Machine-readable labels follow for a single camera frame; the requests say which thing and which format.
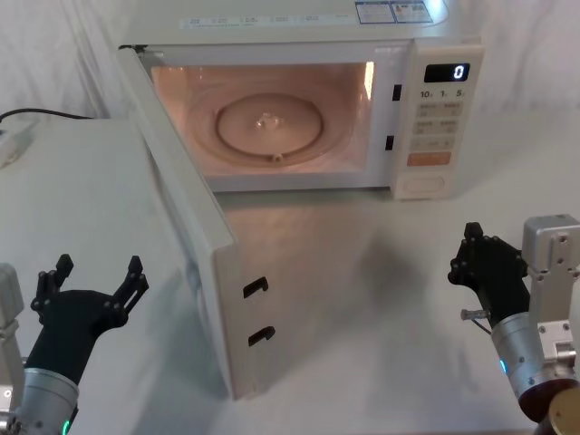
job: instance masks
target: table surface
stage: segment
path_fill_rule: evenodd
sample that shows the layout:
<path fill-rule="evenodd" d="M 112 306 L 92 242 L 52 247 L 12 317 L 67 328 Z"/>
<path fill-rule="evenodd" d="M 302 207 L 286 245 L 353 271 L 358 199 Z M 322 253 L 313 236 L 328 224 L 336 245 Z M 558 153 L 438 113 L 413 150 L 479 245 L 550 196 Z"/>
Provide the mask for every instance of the table surface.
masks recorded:
<path fill-rule="evenodd" d="M 25 303 L 61 253 L 64 289 L 112 293 L 131 255 L 149 292 L 129 323 L 95 346 L 71 434 L 386 434 L 529 430 L 488 336 L 459 319 L 478 308 L 447 281 L 466 222 L 520 246 L 530 216 L 580 217 L 580 112 L 478 114 L 456 191 L 395 202 L 379 190 L 218 197 L 279 316 L 271 385 L 227 398 L 183 262 L 153 197 L 150 167 L 125 121 L 52 121 L 0 169 L 0 259 Z M 578 333 L 578 296 L 573 331 Z M 19 317 L 24 355 L 40 332 Z"/>

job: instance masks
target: microwave button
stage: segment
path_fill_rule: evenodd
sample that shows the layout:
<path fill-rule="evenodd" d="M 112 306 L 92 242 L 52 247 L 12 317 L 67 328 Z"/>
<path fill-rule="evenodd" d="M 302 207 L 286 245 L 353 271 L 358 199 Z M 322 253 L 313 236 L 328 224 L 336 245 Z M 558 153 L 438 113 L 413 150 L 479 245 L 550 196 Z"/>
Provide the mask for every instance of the microwave button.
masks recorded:
<path fill-rule="evenodd" d="M 417 108 L 417 117 L 443 118 L 449 116 L 460 116 L 462 110 L 462 101 L 422 102 Z"/>
<path fill-rule="evenodd" d="M 407 166 L 445 166 L 451 162 L 450 151 L 413 152 L 407 158 Z"/>
<path fill-rule="evenodd" d="M 445 185 L 442 177 L 420 177 L 408 179 L 403 188 L 409 193 L 428 193 L 441 189 Z"/>
<path fill-rule="evenodd" d="M 440 121 L 437 133 L 455 133 L 457 131 L 457 120 Z"/>
<path fill-rule="evenodd" d="M 416 121 L 413 126 L 413 133 L 428 134 L 433 132 L 435 128 L 435 121 Z"/>
<path fill-rule="evenodd" d="M 411 149 L 413 151 L 437 151 L 450 150 L 455 144 L 455 138 L 449 137 L 434 137 L 434 138 L 415 138 L 411 140 Z"/>

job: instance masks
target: white plug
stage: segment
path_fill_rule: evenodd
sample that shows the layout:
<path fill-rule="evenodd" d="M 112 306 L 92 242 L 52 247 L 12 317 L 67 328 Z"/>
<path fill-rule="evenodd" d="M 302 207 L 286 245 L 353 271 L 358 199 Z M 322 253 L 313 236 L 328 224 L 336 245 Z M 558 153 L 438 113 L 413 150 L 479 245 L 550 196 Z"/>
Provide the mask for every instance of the white plug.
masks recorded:
<path fill-rule="evenodd" d="M 18 160 L 33 141 L 36 122 L 11 121 L 0 125 L 0 169 Z"/>

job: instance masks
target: white microwave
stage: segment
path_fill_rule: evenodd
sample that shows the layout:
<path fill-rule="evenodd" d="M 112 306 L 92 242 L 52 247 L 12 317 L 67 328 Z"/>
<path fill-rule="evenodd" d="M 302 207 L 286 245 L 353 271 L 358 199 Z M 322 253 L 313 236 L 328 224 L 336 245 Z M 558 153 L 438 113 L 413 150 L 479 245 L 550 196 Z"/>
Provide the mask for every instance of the white microwave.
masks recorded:
<path fill-rule="evenodd" d="M 227 387 L 260 390 L 276 297 L 246 282 L 213 192 L 389 188 L 440 198 L 483 48 L 443 0 L 143 0 L 116 53 Z"/>

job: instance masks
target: open microwave door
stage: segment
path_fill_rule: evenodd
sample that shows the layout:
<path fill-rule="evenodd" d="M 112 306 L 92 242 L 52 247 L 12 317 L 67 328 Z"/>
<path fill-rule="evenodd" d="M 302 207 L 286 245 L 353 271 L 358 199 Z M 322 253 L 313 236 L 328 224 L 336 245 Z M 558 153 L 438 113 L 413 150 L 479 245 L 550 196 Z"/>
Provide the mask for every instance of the open microwave door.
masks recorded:
<path fill-rule="evenodd" d="M 245 289 L 242 282 L 237 239 L 158 99 L 138 55 L 127 48 L 116 56 L 130 116 L 149 148 L 158 185 L 162 185 L 164 212 L 169 212 L 171 231 L 178 227 L 180 244 L 194 268 L 197 266 L 201 320 L 230 394 L 235 399 L 245 396 L 256 389 L 251 364 L 255 348 L 250 344 L 260 327 L 253 324 L 251 304 L 245 301 L 247 286 Z M 264 338 L 270 338 L 267 330 Z"/>

